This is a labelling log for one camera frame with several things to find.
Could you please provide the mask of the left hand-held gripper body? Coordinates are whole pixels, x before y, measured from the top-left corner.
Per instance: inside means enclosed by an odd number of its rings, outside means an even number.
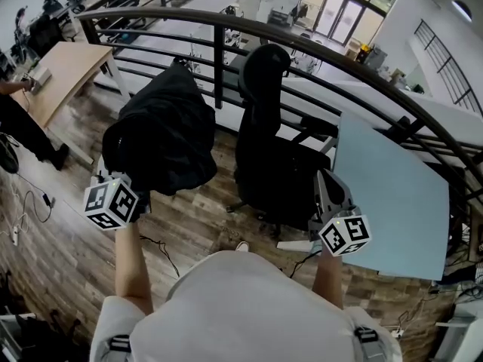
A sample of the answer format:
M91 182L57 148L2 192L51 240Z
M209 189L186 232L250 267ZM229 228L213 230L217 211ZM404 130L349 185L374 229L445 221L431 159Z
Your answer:
M104 160L99 160L91 184L85 189L84 215L102 231L126 228L151 212L150 192L133 190L131 186L126 173L109 171Z

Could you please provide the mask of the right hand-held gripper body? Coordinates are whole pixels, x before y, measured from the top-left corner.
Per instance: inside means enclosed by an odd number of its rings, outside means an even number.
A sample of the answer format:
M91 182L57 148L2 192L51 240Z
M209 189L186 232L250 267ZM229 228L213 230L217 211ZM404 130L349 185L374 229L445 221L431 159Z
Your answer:
M355 253L372 240L367 216L357 206L341 210L327 222L311 220L309 233L332 256Z

